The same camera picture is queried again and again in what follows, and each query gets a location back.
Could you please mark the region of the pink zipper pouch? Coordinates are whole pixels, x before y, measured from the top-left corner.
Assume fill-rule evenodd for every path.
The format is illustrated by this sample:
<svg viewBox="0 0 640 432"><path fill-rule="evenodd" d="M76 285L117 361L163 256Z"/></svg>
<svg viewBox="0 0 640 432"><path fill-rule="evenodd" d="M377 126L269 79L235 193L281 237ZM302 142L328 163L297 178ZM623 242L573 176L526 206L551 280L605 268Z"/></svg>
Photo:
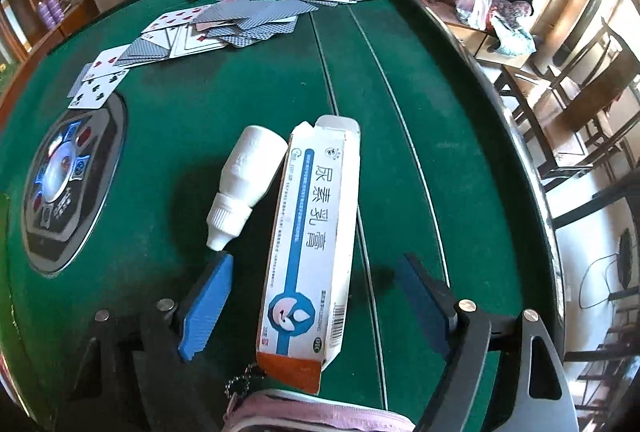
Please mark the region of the pink zipper pouch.
<svg viewBox="0 0 640 432"><path fill-rule="evenodd" d="M407 417L287 390L247 396L224 419L224 431L413 431Z"/></svg>

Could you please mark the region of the white plastic bottle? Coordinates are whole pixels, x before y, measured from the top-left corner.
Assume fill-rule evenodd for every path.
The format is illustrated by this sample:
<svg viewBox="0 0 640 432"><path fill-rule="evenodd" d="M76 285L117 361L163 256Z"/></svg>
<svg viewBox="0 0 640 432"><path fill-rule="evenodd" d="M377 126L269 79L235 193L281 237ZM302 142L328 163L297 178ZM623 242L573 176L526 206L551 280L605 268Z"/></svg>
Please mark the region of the white plastic bottle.
<svg viewBox="0 0 640 432"><path fill-rule="evenodd" d="M270 129L245 127L222 168L219 186L206 217L206 245L221 251L238 237L254 206L270 188L288 143Z"/></svg>

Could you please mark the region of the mahjong table centre control panel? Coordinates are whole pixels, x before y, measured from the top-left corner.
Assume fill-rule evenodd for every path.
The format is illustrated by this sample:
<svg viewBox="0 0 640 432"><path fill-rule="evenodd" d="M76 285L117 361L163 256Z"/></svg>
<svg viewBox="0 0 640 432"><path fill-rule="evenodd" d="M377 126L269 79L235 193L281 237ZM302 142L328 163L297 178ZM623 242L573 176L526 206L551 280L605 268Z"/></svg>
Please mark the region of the mahjong table centre control panel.
<svg viewBox="0 0 640 432"><path fill-rule="evenodd" d="M125 101L112 94L99 109L66 111L40 141L21 210L23 245L38 274L60 274L84 247L110 191L127 124Z"/></svg>

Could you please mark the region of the dark wooden chair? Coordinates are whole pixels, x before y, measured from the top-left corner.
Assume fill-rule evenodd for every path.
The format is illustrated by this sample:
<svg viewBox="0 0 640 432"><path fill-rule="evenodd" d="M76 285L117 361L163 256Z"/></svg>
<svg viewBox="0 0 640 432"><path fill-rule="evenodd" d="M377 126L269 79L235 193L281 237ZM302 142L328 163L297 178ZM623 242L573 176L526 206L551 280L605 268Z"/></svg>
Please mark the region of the dark wooden chair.
<svg viewBox="0 0 640 432"><path fill-rule="evenodd" d="M606 21L560 74L539 77L500 66L499 96L514 99L523 139L535 140L544 161L537 165L544 190L586 175L620 151L620 142L639 124L634 114L617 131L605 113L639 75L639 58Z"/></svg>

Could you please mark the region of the bags pile on side table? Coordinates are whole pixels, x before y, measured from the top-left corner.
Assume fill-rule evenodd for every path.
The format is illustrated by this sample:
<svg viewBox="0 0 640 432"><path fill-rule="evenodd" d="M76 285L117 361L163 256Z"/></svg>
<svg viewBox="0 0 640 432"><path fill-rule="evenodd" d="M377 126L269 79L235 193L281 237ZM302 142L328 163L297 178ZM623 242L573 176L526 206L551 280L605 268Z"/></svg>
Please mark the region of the bags pile on side table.
<svg viewBox="0 0 640 432"><path fill-rule="evenodd" d="M536 51L528 21L533 14L534 0L456 0L458 19L495 36L492 51L506 57L530 56Z"/></svg>

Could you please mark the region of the scattered playing cards pile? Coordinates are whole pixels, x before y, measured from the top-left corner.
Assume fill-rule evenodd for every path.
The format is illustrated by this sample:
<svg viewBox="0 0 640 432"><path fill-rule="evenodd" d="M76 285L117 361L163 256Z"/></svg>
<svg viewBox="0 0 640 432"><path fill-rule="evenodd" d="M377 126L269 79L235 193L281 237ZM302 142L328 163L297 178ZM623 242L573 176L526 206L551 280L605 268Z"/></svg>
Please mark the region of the scattered playing cards pile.
<svg viewBox="0 0 640 432"><path fill-rule="evenodd" d="M101 51L68 94L70 110L94 110L130 69L225 47L244 48L295 30L298 18L320 6L371 0L193 0L158 16L129 44Z"/></svg>

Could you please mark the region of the purple bottles pair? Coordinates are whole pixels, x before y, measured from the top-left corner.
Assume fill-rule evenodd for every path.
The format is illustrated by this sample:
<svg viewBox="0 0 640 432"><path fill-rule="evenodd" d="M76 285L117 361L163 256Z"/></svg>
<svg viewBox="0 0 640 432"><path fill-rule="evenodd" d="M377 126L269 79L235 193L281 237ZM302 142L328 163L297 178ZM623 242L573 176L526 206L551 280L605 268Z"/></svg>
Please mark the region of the purple bottles pair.
<svg viewBox="0 0 640 432"><path fill-rule="evenodd" d="M37 4L37 11L40 19L49 30L64 20L64 12L58 0L40 0Z"/></svg>

